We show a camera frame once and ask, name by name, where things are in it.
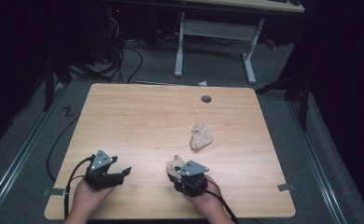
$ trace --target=cable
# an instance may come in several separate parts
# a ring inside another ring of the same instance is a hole
[[[180,20],[180,17],[181,17],[181,13],[179,12],[178,16],[176,17],[176,22],[175,22],[175,26],[174,26],[173,31],[168,36],[166,36],[165,38],[158,39],[158,41],[168,40],[168,39],[172,39],[172,38],[174,38],[176,36],[179,36],[179,35],[174,35],[174,36],[171,36],[171,35],[173,35],[175,33],[176,27],[178,27],[178,22]]]
[[[110,76],[109,80],[108,80],[108,83],[111,83],[112,82],[112,79],[113,77],[115,76],[115,74],[119,71],[119,73],[121,74],[120,70],[121,70],[121,64],[123,62],[123,58],[124,58],[124,46],[125,46],[125,43],[123,45],[123,48],[121,49],[121,56],[118,55],[119,57],[119,66],[117,69],[115,69],[114,73]]]
[[[67,219],[68,215],[69,215],[69,191],[71,189],[71,182],[72,180],[74,180],[74,175],[77,172],[77,169],[86,161],[93,161],[95,158],[95,155],[91,155],[90,157],[84,159],[83,161],[81,161],[80,163],[77,164],[77,166],[75,167],[74,171],[72,172],[71,176],[69,176],[69,180],[68,183],[65,187],[65,193],[63,196],[63,215],[64,218]]]
[[[124,58],[124,49],[121,50],[121,60],[123,61]],[[119,69],[119,78],[118,78],[118,84],[120,84],[120,79],[122,81],[122,83],[124,84],[124,78],[123,75],[121,74],[121,65],[120,65],[120,69]]]
[[[141,61],[140,61],[139,65],[138,65],[138,67],[135,69],[135,71],[130,75],[129,79],[127,80],[127,84],[130,84],[130,80],[132,79],[133,75],[135,75],[135,73],[138,72],[138,70],[141,68],[142,61],[143,61],[142,55],[138,51],[136,51],[135,49],[129,49],[129,50],[132,50],[135,53],[137,53],[139,55]]]
[[[48,171],[48,175],[50,177],[50,179],[53,181],[53,182],[56,182],[56,178],[51,174],[51,171],[50,171],[50,167],[49,167],[49,164],[50,164],[50,157],[51,157],[51,154],[53,153],[53,150],[54,148],[57,146],[58,142],[60,141],[61,137],[65,134],[65,132],[69,129],[69,127],[71,127],[71,125],[77,121],[77,119],[80,117],[80,114],[77,115],[64,129],[63,131],[60,133],[60,135],[57,137],[56,141],[54,142],[53,146],[51,147],[50,149],[50,152],[48,154],[48,159],[46,160],[46,169]]]
[[[235,214],[232,212],[232,210],[229,208],[229,206],[226,204],[226,201],[223,199],[222,197],[222,193],[220,192],[220,188],[214,183],[212,182],[211,180],[207,179],[207,181],[211,182],[216,188],[217,188],[217,191],[219,192],[219,195],[215,194],[214,192],[212,191],[209,191],[207,189],[199,189],[191,184],[187,184],[187,186],[193,188],[193,189],[196,189],[196,190],[199,190],[199,191],[202,191],[202,192],[205,192],[205,193],[208,193],[208,194],[211,194],[212,196],[216,197],[219,199],[219,201],[222,203],[222,205],[225,207],[226,211],[229,213],[229,215],[231,216],[231,220],[235,223],[235,224],[239,224],[240,221],[238,220],[238,218],[235,216]]]
[[[72,178],[72,180],[75,180],[75,179],[80,178],[80,177],[85,177],[85,175],[77,175],[74,178]]]

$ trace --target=human hand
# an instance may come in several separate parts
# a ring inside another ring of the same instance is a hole
[[[209,176],[205,176],[207,178],[208,186],[206,190],[215,193],[217,196],[221,196],[219,192],[219,186],[215,182],[215,180]],[[185,195],[185,198],[191,202],[196,210],[205,217],[211,224],[228,224],[233,223],[229,218],[228,214],[226,213],[225,209],[223,208],[222,202],[219,198],[211,195],[209,193],[203,193],[196,197],[190,197]]]
[[[115,187],[102,190],[92,189],[86,181],[81,179],[75,190],[71,212],[64,223],[86,223],[100,208],[105,198],[113,191],[114,188]]]

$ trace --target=table top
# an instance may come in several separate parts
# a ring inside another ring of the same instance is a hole
[[[249,7],[274,11],[303,12],[304,7],[300,4],[294,6],[289,2],[280,3],[270,0],[184,0],[186,2],[215,4],[229,7]]]
[[[202,96],[212,98],[204,103]],[[190,149],[192,127],[206,123],[213,143]],[[132,167],[93,218],[202,218],[175,191],[165,168],[179,155],[208,167],[237,217],[292,217],[295,208],[255,92],[249,88],[94,84],[54,188],[64,189],[75,166],[102,149]],[[89,163],[76,175],[84,175]],[[72,182],[70,207],[75,186]],[[51,195],[48,219],[63,219],[63,196]]]

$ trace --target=beige rag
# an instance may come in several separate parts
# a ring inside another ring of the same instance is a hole
[[[180,180],[182,176],[176,171],[175,167],[177,166],[179,168],[182,168],[184,165],[185,162],[182,161],[182,159],[178,155],[175,155],[173,161],[167,162],[167,167],[165,169],[169,175],[172,175],[177,180]]]
[[[193,149],[201,149],[214,141],[208,125],[204,122],[196,124],[191,131],[193,136],[190,138],[190,147]]]

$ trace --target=table leg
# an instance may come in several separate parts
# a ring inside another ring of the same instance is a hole
[[[181,12],[181,22],[179,27],[179,45],[176,53],[175,76],[182,77],[183,68],[183,37],[185,33],[185,12]]]
[[[256,46],[256,44],[258,42],[258,38],[259,38],[260,31],[261,31],[261,28],[263,26],[263,23],[264,23],[264,19],[260,19],[259,23],[258,23],[258,26],[255,29],[254,36],[253,36],[253,38],[251,40],[251,45],[249,47],[249,51],[248,51],[248,53],[243,54],[246,75],[248,76],[248,82],[250,84],[255,84],[256,83],[254,70],[252,69],[251,57],[252,57],[252,54],[254,52],[255,46]]]

